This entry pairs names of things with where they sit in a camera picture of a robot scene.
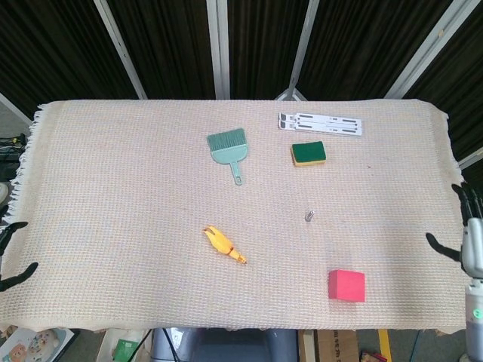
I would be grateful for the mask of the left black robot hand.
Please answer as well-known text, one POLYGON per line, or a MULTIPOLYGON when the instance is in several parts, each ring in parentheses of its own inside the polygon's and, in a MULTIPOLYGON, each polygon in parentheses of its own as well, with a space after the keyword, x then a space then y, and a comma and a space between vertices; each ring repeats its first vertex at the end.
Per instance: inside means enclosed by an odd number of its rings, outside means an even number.
MULTIPOLYGON (((27 225, 28 222, 14 222, 5 227, 5 229, 1 232, 1 257, 4 256, 5 250, 10 243, 13 233, 15 233, 18 229, 26 227, 27 225)), ((22 284, 35 273, 37 268, 38 263, 33 262, 22 273, 7 279, 2 279, 1 291, 5 292, 14 286, 17 286, 18 284, 22 284)))

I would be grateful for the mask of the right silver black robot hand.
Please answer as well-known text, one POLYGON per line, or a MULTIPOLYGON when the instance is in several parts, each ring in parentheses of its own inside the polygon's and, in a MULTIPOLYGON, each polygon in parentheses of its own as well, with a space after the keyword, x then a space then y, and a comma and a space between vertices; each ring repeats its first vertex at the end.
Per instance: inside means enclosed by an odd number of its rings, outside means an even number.
POLYGON ((451 188, 460 200, 463 223, 460 250, 440 244, 431 233, 426 233, 426 239, 434 251, 459 262, 469 277, 482 279, 482 194, 468 183, 452 184, 451 188))

